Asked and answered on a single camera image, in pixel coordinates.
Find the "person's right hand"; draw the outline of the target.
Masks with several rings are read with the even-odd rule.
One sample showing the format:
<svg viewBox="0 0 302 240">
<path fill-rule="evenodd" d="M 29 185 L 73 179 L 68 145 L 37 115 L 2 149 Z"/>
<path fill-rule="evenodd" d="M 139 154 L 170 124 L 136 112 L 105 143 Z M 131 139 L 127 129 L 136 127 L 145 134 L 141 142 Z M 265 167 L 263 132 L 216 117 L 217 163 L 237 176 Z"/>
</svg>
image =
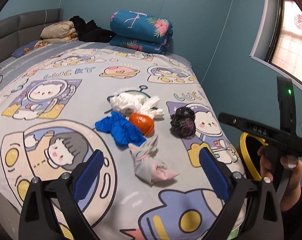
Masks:
<svg viewBox="0 0 302 240">
<path fill-rule="evenodd" d="M 265 150 L 266 147 L 262 146 L 257 152 L 260 156 L 261 175 L 273 180 L 273 165 L 266 157 Z M 280 202 L 281 211 L 284 212 L 291 209 L 301 196 L 302 161 L 294 155 L 287 155 L 281 157 L 281 165 L 291 172 L 286 191 Z"/>
</svg>

